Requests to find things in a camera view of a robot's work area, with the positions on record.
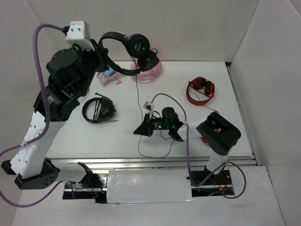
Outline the black Panasonic wired headphones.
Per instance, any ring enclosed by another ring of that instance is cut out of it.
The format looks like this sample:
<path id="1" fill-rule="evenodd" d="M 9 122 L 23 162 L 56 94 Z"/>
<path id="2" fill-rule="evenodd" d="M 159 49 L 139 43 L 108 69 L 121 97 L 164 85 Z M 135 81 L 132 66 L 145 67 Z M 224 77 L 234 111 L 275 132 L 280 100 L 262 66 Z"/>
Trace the black Panasonic wired headphones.
<path id="1" fill-rule="evenodd" d="M 121 68 L 117 65 L 109 56 L 108 49 L 104 47 L 103 41 L 106 39 L 112 39 L 119 41 L 125 47 L 127 53 L 133 60 L 133 63 L 136 65 L 136 69 L 130 70 Z M 138 82 L 137 75 L 141 72 L 147 72 L 154 67 L 156 67 L 160 59 L 157 56 L 157 52 L 150 49 L 149 40 L 140 33 L 135 33 L 130 36 L 121 34 L 119 32 L 106 32 L 101 36 L 98 47 L 103 50 L 104 56 L 106 57 L 106 64 L 113 70 L 119 72 L 125 76 L 135 77 L 135 82 Z"/>

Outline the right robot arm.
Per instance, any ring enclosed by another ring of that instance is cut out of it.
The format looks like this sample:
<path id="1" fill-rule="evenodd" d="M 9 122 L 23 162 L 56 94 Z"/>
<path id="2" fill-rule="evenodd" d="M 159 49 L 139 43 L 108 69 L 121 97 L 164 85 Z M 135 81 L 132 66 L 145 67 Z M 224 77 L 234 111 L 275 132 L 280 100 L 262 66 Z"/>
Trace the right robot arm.
<path id="1" fill-rule="evenodd" d="M 241 138 L 240 130 L 216 112 L 202 120 L 186 124 L 179 120 L 172 107 L 165 107 L 159 118 L 146 113 L 133 133 L 150 137 L 155 130 L 167 130 L 169 136 L 177 142 L 187 142 L 192 138 L 203 139 L 213 150 L 205 166 L 205 180 L 212 185 L 221 179 L 228 154 Z"/>

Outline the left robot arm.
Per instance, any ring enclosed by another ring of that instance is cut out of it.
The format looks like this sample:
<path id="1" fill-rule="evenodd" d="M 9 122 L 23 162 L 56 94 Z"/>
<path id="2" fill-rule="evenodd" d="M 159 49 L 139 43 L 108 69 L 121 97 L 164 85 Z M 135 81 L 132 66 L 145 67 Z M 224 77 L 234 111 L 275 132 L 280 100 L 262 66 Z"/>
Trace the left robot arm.
<path id="1" fill-rule="evenodd" d="M 54 164 L 46 157 L 54 138 L 87 94 L 96 72 L 108 69 L 108 50 L 95 47 L 85 50 L 78 44 L 56 52 L 47 63 L 48 85 L 43 84 L 33 105 L 32 121 L 16 146 L 15 157 L 4 161 L 2 169 L 15 175 L 21 190 L 44 189 L 56 181 L 74 181 L 86 188 L 93 173 L 84 163 Z"/>

